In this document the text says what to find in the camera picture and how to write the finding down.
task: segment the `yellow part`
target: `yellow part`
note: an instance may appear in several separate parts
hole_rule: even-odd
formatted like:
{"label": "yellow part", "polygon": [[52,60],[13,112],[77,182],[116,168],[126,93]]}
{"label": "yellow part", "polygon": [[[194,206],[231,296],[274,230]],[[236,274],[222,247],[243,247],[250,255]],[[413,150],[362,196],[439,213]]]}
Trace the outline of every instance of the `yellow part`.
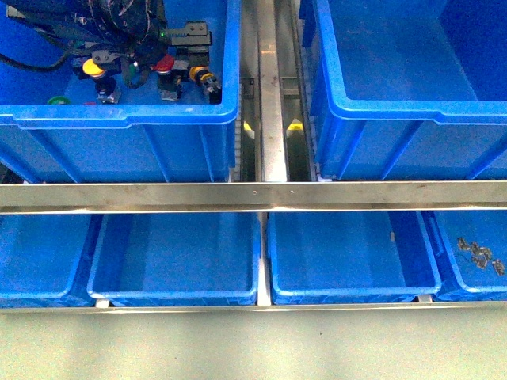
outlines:
{"label": "yellow part", "polygon": [[97,66],[97,64],[91,58],[83,63],[82,70],[90,77],[100,77],[105,73],[105,70],[102,70],[99,66]]}
{"label": "yellow part", "polygon": [[212,76],[213,76],[213,74],[212,74],[212,73],[207,73],[207,74],[203,75],[202,77],[200,77],[200,82],[202,83],[202,82],[204,82],[206,79],[208,79],[208,78],[210,78],[210,77],[212,77]]}
{"label": "yellow part", "polygon": [[288,131],[302,131],[303,130],[303,123],[292,123],[287,128]]}
{"label": "yellow part", "polygon": [[190,73],[189,73],[189,75],[190,75],[190,79],[192,79],[192,80],[195,82],[195,81],[196,81],[196,75],[197,75],[197,73],[198,73],[199,71],[201,71],[201,70],[207,70],[207,69],[208,69],[208,67],[207,67],[207,66],[192,67],[192,68],[190,69]]}

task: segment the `metal clip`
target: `metal clip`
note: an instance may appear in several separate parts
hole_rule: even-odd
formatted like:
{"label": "metal clip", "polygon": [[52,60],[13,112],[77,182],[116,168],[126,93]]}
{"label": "metal clip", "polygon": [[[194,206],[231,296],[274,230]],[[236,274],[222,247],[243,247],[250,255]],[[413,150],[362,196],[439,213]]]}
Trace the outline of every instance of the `metal clip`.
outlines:
{"label": "metal clip", "polygon": [[493,260],[491,264],[493,265],[494,271],[497,275],[503,276],[505,274],[505,265],[500,259]]}

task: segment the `black mechanical component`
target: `black mechanical component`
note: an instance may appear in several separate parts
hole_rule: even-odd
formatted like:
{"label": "black mechanical component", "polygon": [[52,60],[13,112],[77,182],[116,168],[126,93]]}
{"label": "black mechanical component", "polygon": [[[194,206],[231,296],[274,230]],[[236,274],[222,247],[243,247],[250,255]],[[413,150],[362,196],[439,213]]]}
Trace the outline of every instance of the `black mechanical component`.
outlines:
{"label": "black mechanical component", "polygon": [[[108,77],[121,72],[125,85],[136,89],[146,83],[151,67],[164,58],[167,49],[175,47],[174,68],[170,73],[159,73],[158,87],[171,93],[170,100],[177,100],[181,82],[189,80],[189,70],[209,65],[213,38],[208,24],[192,21],[184,28],[167,28],[163,0],[3,1],[7,4],[7,17],[35,29],[55,46],[67,47],[62,58],[48,67],[25,65],[0,55],[1,62],[17,68],[58,70],[69,56],[76,55],[73,71],[80,79],[93,78],[78,66],[91,57],[98,67],[108,71]],[[65,41],[83,42],[67,46]],[[200,78],[199,86],[203,86],[211,103],[221,101],[222,90],[215,76]]]}

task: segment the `metal bar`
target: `metal bar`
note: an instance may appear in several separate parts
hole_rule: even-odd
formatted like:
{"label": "metal bar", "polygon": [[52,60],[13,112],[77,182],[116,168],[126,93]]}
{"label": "metal bar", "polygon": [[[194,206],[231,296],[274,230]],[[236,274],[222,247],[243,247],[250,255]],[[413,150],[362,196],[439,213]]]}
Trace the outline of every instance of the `metal bar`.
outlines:
{"label": "metal bar", "polygon": [[261,86],[262,180],[285,182],[288,171],[276,53],[274,0],[257,2],[257,32]]}
{"label": "metal bar", "polygon": [[2,314],[167,314],[207,312],[279,312],[279,311],[345,311],[345,310],[421,310],[421,309],[470,309],[507,307],[506,301],[482,302],[400,302],[400,303],[350,303],[336,305],[286,305],[286,306],[163,306],[163,307],[60,307],[32,309],[0,309]]}
{"label": "metal bar", "polygon": [[0,214],[459,209],[507,209],[507,181],[0,185]]}
{"label": "metal bar", "polygon": [[298,30],[298,16],[296,12],[295,0],[289,1],[289,6],[291,9],[291,27],[292,27],[292,43],[294,46],[294,56],[295,56],[295,68],[298,73],[299,78],[299,101],[301,103],[301,113],[303,115],[303,126],[304,126],[304,134],[307,141],[307,157],[308,157],[308,166],[310,171],[310,179],[312,181],[317,180],[317,174],[315,172],[315,162],[314,162],[314,147],[311,136],[311,124],[310,117],[308,115],[309,104],[307,102],[306,89],[305,89],[305,77],[303,72],[303,59],[301,57],[301,43],[299,42],[299,30]]}

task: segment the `blue plastic bin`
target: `blue plastic bin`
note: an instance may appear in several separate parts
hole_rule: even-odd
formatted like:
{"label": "blue plastic bin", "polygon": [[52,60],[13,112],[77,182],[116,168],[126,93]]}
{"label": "blue plastic bin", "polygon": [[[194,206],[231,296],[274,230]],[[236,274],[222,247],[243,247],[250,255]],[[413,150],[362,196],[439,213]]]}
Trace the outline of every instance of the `blue plastic bin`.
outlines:
{"label": "blue plastic bin", "polygon": [[312,3],[322,177],[507,178],[507,2]]}
{"label": "blue plastic bin", "polygon": [[[160,100],[153,74],[140,89],[122,86],[119,105],[95,101],[93,81],[70,65],[52,74],[0,63],[0,162],[33,183],[227,181],[234,167],[238,114],[240,0],[165,0],[171,28],[204,20],[213,32],[211,70],[222,104],[206,104],[194,83],[178,104]],[[61,51],[8,20],[0,3],[0,52],[25,63],[53,63]],[[46,105],[58,95],[71,105]]]}
{"label": "blue plastic bin", "polygon": [[105,216],[88,292],[115,306],[253,305],[254,214]]}
{"label": "blue plastic bin", "polygon": [[0,217],[0,307],[89,306],[95,215]]}
{"label": "blue plastic bin", "polygon": [[440,289],[419,213],[270,214],[268,238],[278,305],[409,302]]}
{"label": "blue plastic bin", "polygon": [[441,301],[507,300],[507,275],[489,262],[484,269],[460,249],[458,239],[491,250],[492,259],[507,265],[507,211],[438,211],[423,213],[442,277]]}

